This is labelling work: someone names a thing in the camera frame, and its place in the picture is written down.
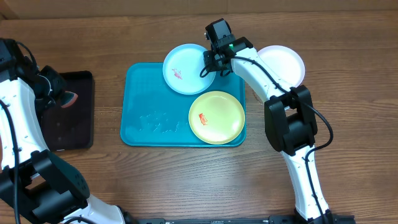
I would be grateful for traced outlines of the white plate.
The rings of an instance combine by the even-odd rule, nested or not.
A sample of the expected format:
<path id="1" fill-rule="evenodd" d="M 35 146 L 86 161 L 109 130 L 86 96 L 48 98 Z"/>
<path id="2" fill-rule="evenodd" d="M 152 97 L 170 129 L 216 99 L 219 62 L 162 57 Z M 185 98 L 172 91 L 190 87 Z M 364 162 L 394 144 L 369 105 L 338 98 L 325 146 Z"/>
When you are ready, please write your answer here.
<path id="1" fill-rule="evenodd" d="M 305 64 L 298 53 L 281 45 L 267 46 L 257 53 L 262 61 L 285 81 L 294 87 L 302 84 Z"/>

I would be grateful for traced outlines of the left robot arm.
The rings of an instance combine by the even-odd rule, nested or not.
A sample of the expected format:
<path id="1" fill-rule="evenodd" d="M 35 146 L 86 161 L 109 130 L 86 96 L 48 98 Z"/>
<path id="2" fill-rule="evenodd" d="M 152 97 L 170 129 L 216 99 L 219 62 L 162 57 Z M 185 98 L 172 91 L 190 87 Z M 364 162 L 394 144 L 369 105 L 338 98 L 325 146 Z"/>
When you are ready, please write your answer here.
<path id="1" fill-rule="evenodd" d="M 67 108 L 78 95 L 52 67 L 39 69 L 24 47 L 1 39 L 1 199 L 16 223 L 137 223 L 90 194 L 80 171 L 48 148 L 38 115 L 56 103 Z"/>

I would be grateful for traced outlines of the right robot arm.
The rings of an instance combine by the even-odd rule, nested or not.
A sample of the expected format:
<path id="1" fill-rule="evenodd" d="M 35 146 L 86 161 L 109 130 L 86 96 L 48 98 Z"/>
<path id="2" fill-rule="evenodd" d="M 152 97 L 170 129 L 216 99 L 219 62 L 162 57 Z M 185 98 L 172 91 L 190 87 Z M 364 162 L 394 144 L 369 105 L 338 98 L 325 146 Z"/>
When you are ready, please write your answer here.
<path id="1" fill-rule="evenodd" d="M 312 104 L 307 87 L 293 86 L 260 58 L 245 37 L 235 38 L 224 19 L 205 28 L 211 49 L 204 53 L 210 72 L 233 72 L 241 77 L 264 102 L 265 133 L 271 146 L 282 154 L 295 194 L 297 223 L 333 223 L 334 218 L 323 197 L 315 165 L 316 119 L 325 117 Z"/>

